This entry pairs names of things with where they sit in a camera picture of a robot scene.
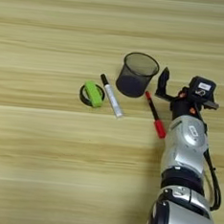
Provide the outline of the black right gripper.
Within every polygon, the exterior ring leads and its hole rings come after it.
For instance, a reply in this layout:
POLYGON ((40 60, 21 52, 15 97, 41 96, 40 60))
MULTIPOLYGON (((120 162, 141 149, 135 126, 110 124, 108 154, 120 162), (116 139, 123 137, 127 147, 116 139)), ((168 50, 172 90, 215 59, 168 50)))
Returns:
POLYGON ((156 88, 155 95, 165 101, 171 101, 170 110, 172 112, 172 118, 176 119, 180 116, 193 116, 196 119, 203 120, 200 111, 202 108, 217 109, 219 105, 214 101, 214 95, 207 95, 203 89, 192 90, 184 87, 178 93, 177 97, 173 97, 167 94, 166 87, 168 85, 168 79, 170 72, 168 68, 165 68, 161 76, 158 77, 158 86, 156 88))

